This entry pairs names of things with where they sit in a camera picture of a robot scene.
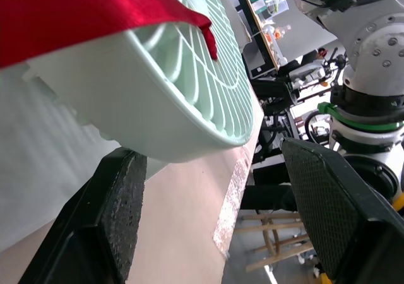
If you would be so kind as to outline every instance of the wooden stool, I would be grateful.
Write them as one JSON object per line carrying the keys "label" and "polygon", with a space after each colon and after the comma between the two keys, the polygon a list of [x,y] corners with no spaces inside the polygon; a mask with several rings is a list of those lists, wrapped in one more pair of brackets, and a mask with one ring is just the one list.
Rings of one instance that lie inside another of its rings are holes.
{"label": "wooden stool", "polygon": [[[313,245],[311,242],[307,242],[300,246],[296,246],[288,251],[281,251],[281,246],[290,245],[299,243],[305,240],[309,240],[309,236],[307,234],[298,236],[296,238],[290,238],[286,240],[279,240],[279,235],[277,230],[287,229],[287,228],[299,228],[303,227],[303,222],[294,222],[294,223],[286,223],[286,224],[274,224],[274,219],[300,219],[300,215],[298,213],[268,213],[268,214],[260,214],[260,215],[247,215],[243,216],[242,220],[261,220],[262,225],[260,226],[252,226],[246,228],[236,228],[234,232],[263,232],[265,245],[259,248],[254,249],[254,252],[268,250],[270,257],[263,259],[259,262],[252,263],[246,266],[246,271],[250,272],[256,269],[260,269],[266,265],[270,265],[284,259],[287,259],[292,256],[296,256],[301,254],[302,252],[310,251],[313,249]],[[270,235],[268,233],[269,230],[272,230],[273,236],[275,239],[275,248],[270,239]]]}

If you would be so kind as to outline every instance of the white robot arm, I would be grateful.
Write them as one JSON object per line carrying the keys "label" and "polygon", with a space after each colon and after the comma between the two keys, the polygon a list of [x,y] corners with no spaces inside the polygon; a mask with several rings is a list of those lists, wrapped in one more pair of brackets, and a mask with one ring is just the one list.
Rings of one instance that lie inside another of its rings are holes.
{"label": "white robot arm", "polygon": [[330,148],[386,199],[402,193],[404,151],[404,0],[296,0],[310,19],[335,34],[349,65],[331,103]]}

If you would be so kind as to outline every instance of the yellow part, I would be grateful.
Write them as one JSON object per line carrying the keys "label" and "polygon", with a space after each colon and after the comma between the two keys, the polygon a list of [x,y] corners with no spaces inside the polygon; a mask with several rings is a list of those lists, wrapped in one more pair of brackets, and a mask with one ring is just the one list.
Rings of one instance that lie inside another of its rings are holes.
{"label": "yellow part", "polygon": [[325,273],[320,275],[321,284],[332,284],[331,280],[327,277]]}
{"label": "yellow part", "polygon": [[404,194],[401,194],[400,197],[398,197],[398,199],[396,201],[394,201],[393,208],[396,211],[399,211],[403,207],[404,207]]}

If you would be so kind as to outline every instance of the red ribbon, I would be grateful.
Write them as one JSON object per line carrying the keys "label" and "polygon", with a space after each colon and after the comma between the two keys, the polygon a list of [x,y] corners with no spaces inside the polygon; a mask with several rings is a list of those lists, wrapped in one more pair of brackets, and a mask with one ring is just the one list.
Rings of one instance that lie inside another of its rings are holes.
{"label": "red ribbon", "polygon": [[178,0],[0,0],[0,68],[87,40],[164,22],[199,27],[211,58],[217,60],[211,21]]}

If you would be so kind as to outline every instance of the green ring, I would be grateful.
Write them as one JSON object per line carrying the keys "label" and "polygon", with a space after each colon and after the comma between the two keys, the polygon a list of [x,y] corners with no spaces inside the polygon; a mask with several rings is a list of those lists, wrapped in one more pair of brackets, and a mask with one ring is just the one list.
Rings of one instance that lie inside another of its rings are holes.
{"label": "green ring", "polygon": [[354,121],[348,120],[344,118],[342,115],[336,111],[336,105],[327,103],[327,102],[322,102],[319,103],[317,106],[318,110],[322,114],[329,114],[330,116],[334,117],[338,121],[345,123],[346,125],[355,127],[357,129],[361,129],[364,131],[395,131],[398,128],[402,127],[404,125],[404,121],[401,122],[396,122],[396,123],[389,123],[389,124],[378,124],[378,125],[373,125],[373,124],[362,124],[362,123],[356,123]]}

